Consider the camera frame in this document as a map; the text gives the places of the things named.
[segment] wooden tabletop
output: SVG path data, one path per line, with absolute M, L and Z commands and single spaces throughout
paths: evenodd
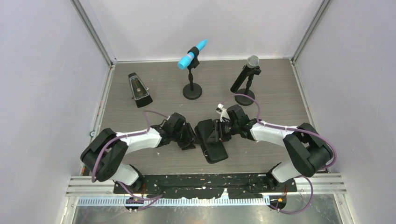
M 119 63 L 115 67 L 101 128 L 116 132 L 132 132 L 147 128 L 142 111 L 154 110 L 166 115 L 174 112 L 186 117 L 194 128 L 205 119 L 218 119 L 217 104 L 231 95 L 230 87 L 246 60 L 201 61 L 193 69 L 194 82 L 202 87 L 199 99 L 188 100 L 182 94 L 188 84 L 188 70 L 180 70 L 177 62 Z M 288 59 L 261 60 L 262 72 L 255 76 L 250 88 L 262 108 L 261 119 L 280 125 L 300 125 L 308 117 L 292 67 Z M 137 108 L 132 100 L 128 74 L 136 72 L 149 88 L 154 100 Z M 234 98 L 225 107 L 235 105 Z M 250 119 L 257 115 L 255 104 L 243 107 Z M 160 124 L 162 117 L 150 114 L 151 124 Z M 229 158 L 215 163 L 206 162 L 199 145 L 182 151 L 171 142 L 160 148 L 147 148 L 125 155 L 123 162 L 132 164 L 143 174 L 192 174 L 266 172 L 279 162 L 289 159 L 286 149 L 268 142 L 254 142 L 233 136 L 224 146 Z

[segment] white panel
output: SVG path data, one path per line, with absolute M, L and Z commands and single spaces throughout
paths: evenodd
M 0 29 L 0 222 L 54 224 L 108 67 L 70 0 L 0 1 Z
M 321 0 L 89 0 L 118 61 L 292 57 Z
M 395 222 L 395 52 L 396 1 L 332 1 L 297 62 L 361 224 Z

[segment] round black base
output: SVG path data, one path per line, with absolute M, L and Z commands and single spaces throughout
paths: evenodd
M 238 90 L 236 93 L 239 94 L 244 94 L 245 93 L 245 89 L 240 89 Z M 252 91 L 248 91 L 247 95 L 250 96 L 251 98 L 255 99 L 255 94 Z M 253 101 L 249 98 L 246 98 L 244 96 L 235 96 L 235 101 L 242 106 L 249 106 L 253 103 Z
M 190 84 L 187 84 L 183 88 L 183 96 L 190 100 L 198 99 L 202 95 L 202 88 L 196 83 L 193 83 L 192 85 L 194 86 L 193 91 L 191 91 Z

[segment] robotic hand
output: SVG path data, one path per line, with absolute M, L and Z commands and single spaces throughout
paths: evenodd
M 249 119 L 239 105 L 226 109 L 219 104 L 216 111 L 220 114 L 220 119 L 213 121 L 213 132 L 206 139 L 207 143 L 229 141 L 232 135 L 239 134 L 245 139 L 268 141 L 286 148 L 290 160 L 277 164 L 266 173 L 266 182 L 272 189 L 297 176 L 312 177 L 333 157 L 333 151 L 320 138 L 287 130 L 295 128 L 317 133 L 310 124 L 303 123 L 279 130 L 269 127 L 275 126 L 273 124 L 261 121 L 268 125 L 265 126 L 258 123 L 257 119 Z
M 156 148 L 168 145 L 171 141 L 177 142 L 182 150 L 195 148 L 193 142 L 196 139 L 191 125 L 186 123 L 185 117 L 174 113 L 162 124 L 153 125 L 145 130 L 131 133 L 115 133 L 110 128 L 102 130 L 99 135 L 81 154 L 81 161 L 90 171 L 93 171 L 100 151 L 111 139 L 116 136 L 128 135 L 110 144 L 108 152 L 104 152 L 100 158 L 96 178 L 103 182 L 109 179 L 120 181 L 130 186 L 133 190 L 139 190 L 143 184 L 142 175 L 133 166 L 122 163 L 125 154 L 144 149 Z

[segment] wire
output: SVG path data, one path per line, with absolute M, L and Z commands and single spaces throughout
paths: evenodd
M 96 172 L 97 172 L 97 170 L 98 170 L 99 161 L 100 161 L 100 159 L 102 158 L 103 153 L 105 152 L 105 150 L 106 150 L 113 142 L 115 142 L 115 141 L 117 141 L 117 140 L 119 140 L 119 139 L 122 139 L 122 138 L 132 137 L 132 136 L 138 136 L 138 135 L 146 134 L 147 132 L 149 132 L 150 126 L 151 126 L 151 125 L 150 125 L 150 121 L 149 121 L 149 119 L 148 119 L 148 117 L 147 117 L 147 115 L 146 115 L 146 113 L 148 113 L 148 112 L 149 112 L 149 113 L 155 113 L 155 114 L 158 114 L 158 115 L 163 116 L 163 117 L 165 117 L 165 118 L 168 118 L 168 116 L 166 116 L 166 115 L 164 115 L 164 114 L 161 114 L 161 113 L 159 113 L 159 112 L 155 112 L 155 111 L 151 111 L 151 110 L 145 110 L 145 111 L 143 111 L 143 116 L 144 116 L 144 118 L 145 118 L 145 120 L 146 120 L 146 123 L 147 123 L 147 130 L 146 130 L 146 131 L 143 131 L 143 132 L 129 133 L 129 134 L 117 136 L 117 137 L 111 139 L 110 141 L 108 141 L 108 142 L 103 146 L 103 148 L 101 149 L 101 151 L 99 152 L 98 158 L 96 159 L 95 165 L 93 166 L 93 169 L 92 169 L 92 182 L 96 182 Z M 153 197 L 153 198 L 138 197 L 138 196 L 134 195 L 131 191 L 129 191 L 129 190 L 127 189 L 127 187 L 125 186 L 124 183 L 122 183 L 122 182 L 120 182 L 120 181 L 117 181 L 117 182 L 118 182 L 118 183 L 121 185 L 121 187 L 122 187 L 127 193 L 129 193 L 132 197 L 134 197 L 134 198 L 136 198 L 136 199 L 139 199 L 139 200 L 141 200 L 141 201 L 151 201 L 151 200 L 153 200 L 153 201 L 152 201 L 151 203 L 149 203 L 148 205 L 146 205 L 146 206 L 144 206 L 144 207 L 138 209 L 138 211 L 140 211 L 140 210 L 145 210 L 146 208 L 148 208 L 150 205 L 152 205 L 153 203 L 155 203 L 158 199 L 160 199 L 160 198 L 162 197 L 162 194 L 157 195 L 157 196 L 155 196 L 155 197 Z
M 333 160 L 329 164 L 325 165 L 323 168 L 331 167 L 336 162 L 336 160 L 337 160 L 337 151 L 335 150 L 335 147 L 333 146 L 333 144 L 330 141 L 328 141 L 326 138 L 324 138 L 324 137 L 322 137 L 322 136 L 320 136 L 320 135 L 318 135 L 318 134 L 316 134 L 314 132 L 310 132 L 310 131 L 306 131 L 306 130 L 302 130 L 302 129 L 298 129 L 298 128 L 292 128 L 292 127 L 288 127 L 288 126 L 277 126 L 277 125 L 273 125 L 273 124 L 262 123 L 262 121 L 259 119 L 260 113 L 261 113 L 261 107 L 258 104 L 258 102 L 255 99 L 251 98 L 250 96 L 247 96 L 245 94 L 239 94 L 239 93 L 232 94 L 231 96 L 227 97 L 225 100 L 220 102 L 220 104 L 224 104 L 224 102 L 226 102 L 229 98 L 234 97 L 234 96 L 246 97 L 246 98 L 252 100 L 257 105 L 258 112 L 257 112 L 256 120 L 257 120 L 257 123 L 263 125 L 264 127 L 267 126 L 267 127 L 271 127 L 271 128 L 279 129 L 279 130 L 288 130 L 288 131 L 294 131 L 294 132 L 301 132 L 301 133 L 313 135 L 313 136 L 323 140 L 330 147 L 330 149 L 333 152 Z M 279 210 L 279 212 L 284 213 L 284 214 L 297 214 L 297 213 L 305 211 L 308 208 L 308 206 L 311 204 L 312 199 L 313 199 L 313 185 L 312 185 L 312 182 L 306 176 L 301 176 L 301 177 L 305 178 L 308 181 L 308 183 L 310 184 L 310 187 L 311 187 L 311 196 L 310 196 L 310 199 L 309 199 L 307 205 L 305 207 L 303 207 L 302 209 L 298 210 L 298 211 Z M 269 205 L 269 206 L 271 208 L 275 209 L 275 210 L 278 210 L 278 203 L 276 204 L 276 207 L 274 207 L 273 205 Z

